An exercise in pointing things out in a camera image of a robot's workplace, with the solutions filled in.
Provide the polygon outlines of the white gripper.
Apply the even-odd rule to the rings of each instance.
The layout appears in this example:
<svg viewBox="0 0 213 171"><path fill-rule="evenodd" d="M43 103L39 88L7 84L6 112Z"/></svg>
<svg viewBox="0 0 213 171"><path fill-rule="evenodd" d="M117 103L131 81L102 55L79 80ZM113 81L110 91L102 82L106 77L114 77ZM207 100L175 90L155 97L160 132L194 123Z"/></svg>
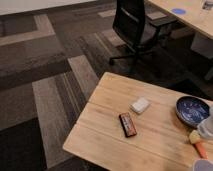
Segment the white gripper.
<svg viewBox="0 0 213 171"><path fill-rule="evenodd" d="M213 140L213 119L211 119L210 117L208 117L207 119L204 119L197 126L197 128L198 128L198 131L193 130L189 135L189 140L191 144L196 144L201 142L202 141L201 136L204 139Z"/></svg>

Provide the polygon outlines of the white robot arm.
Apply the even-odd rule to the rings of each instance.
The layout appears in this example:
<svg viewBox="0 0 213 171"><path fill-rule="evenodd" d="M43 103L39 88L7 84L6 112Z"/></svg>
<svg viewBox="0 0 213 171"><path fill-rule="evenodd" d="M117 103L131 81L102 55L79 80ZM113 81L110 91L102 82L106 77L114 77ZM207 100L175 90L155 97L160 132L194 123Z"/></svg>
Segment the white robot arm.
<svg viewBox="0 0 213 171"><path fill-rule="evenodd" d="M209 116L201 121L196 130L189 135L191 144L196 144L202 140L213 140L213 106L209 109Z"/></svg>

